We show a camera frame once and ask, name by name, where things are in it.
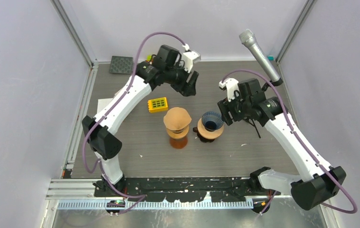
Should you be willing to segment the blue dripper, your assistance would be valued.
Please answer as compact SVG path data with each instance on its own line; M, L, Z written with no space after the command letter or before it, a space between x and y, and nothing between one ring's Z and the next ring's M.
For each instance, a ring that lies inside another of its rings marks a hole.
M204 113L202 115L201 121L203 127L209 132L220 129L224 124L222 115L214 111L208 111Z

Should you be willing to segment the brown glass dripper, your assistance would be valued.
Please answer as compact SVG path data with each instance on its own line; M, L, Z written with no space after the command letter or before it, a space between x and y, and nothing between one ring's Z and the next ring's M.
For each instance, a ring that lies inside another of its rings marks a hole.
M215 139L207 139L205 137L203 137L199 131L197 127L193 127L193 132L195 132L197 134L197 137L199 138L199 140L203 143L212 143L215 141Z

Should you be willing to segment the wooden ring holder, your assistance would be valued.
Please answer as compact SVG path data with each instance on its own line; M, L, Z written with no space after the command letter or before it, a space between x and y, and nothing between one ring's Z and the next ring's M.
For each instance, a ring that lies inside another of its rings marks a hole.
M187 134L189 132L189 126L186 126L180 130L170 130L170 129L166 128L166 132L167 132L168 136L172 139L176 139L176 140L182 139L187 136Z

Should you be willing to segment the amber glass carafe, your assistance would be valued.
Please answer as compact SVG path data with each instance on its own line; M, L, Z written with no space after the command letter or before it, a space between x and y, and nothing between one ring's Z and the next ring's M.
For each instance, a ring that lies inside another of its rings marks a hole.
M175 139L170 137L169 143L175 149L182 149L188 144L188 137L184 136L183 138L180 139Z

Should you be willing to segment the coffee filter box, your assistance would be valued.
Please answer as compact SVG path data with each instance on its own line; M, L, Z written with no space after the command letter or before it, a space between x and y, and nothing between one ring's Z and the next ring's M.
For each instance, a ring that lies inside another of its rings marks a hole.
M102 98L102 99L98 99L97 102L97 112L96 113L100 113L102 112L106 106L109 105L109 103L120 93L120 90L118 90L113 97L111 98Z

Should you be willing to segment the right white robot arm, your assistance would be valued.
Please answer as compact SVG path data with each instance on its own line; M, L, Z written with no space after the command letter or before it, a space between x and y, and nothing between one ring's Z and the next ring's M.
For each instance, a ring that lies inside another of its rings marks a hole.
M311 210L338 193L326 172L339 184L345 180L346 172L341 166L331 166L316 152L277 96L266 98L256 78L242 82L227 78L218 86L227 92L226 98L218 102L222 120L227 125L249 119L259 122L280 143L298 171L298 175L291 175L263 167L250 173L250 190L254 194L275 190L291 195L300 208Z

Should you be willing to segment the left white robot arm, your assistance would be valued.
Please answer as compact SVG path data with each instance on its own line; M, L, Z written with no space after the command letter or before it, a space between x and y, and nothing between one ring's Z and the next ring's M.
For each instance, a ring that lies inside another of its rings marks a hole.
M164 83L182 96L196 94L199 74L192 68L200 60L200 54L188 46L185 49L184 53L180 53L173 47L162 45L151 61L137 64L135 74L102 111L82 120L84 141L100 160L104 179L108 181L106 190L114 197L124 191L123 172L118 160L122 142L115 134L125 118L143 98Z

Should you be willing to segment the yellow green window block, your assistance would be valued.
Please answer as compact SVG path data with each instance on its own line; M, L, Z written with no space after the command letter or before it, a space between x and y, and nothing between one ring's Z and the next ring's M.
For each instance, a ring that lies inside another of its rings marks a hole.
M161 98L154 98L148 100L148 111L149 113L157 113L167 111L168 108L168 101L166 97Z

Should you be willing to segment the small toy train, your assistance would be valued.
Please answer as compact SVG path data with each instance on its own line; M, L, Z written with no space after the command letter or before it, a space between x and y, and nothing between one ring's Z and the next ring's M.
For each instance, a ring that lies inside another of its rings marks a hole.
M153 60L153 58L154 58L154 55L148 55L147 58L146 58L146 61L150 62L150 61Z

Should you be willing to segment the dark grey baseplate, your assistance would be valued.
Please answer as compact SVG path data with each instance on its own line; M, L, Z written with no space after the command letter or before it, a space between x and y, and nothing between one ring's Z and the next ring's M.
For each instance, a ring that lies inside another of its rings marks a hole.
M110 74L130 75L133 71L133 57L112 56Z

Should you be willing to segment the silver microphone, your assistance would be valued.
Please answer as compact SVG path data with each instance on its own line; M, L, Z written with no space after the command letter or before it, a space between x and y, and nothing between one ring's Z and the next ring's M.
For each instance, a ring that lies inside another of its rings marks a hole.
M273 85L282 84L283 81L281 77L279 76L278 72L271 64L267 55L259 46L254 33L251 30L246 29L239 35L239 39L241 41L241 44L244 45L250 51L250 53L253 55L256 61L260 64L261 68L268 75Z

